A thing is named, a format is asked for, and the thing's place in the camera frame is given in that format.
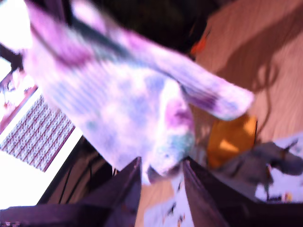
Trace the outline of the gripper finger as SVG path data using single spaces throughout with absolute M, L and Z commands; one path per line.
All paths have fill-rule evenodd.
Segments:
M 80 200 L 81 227 L 133 227 L 141 195 L 140 157 Z
M 195 227 L 254 227 L 252 201 L 192 159 L 182 162 L 187 201 Z

